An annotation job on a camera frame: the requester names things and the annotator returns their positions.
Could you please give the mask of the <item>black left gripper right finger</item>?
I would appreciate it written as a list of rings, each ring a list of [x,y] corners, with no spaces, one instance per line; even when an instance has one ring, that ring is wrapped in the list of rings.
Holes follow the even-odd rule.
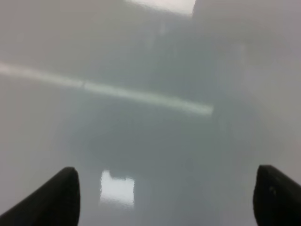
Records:
[[[257,169],[253,212],[259,226],[299,226],[301,185],[272,165]]]

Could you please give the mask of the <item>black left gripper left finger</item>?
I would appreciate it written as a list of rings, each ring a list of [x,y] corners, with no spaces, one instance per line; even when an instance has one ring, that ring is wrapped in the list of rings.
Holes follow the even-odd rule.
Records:
[[[2,226],[77,226],[79,175],[65,167],[21,202],[1,214]]]

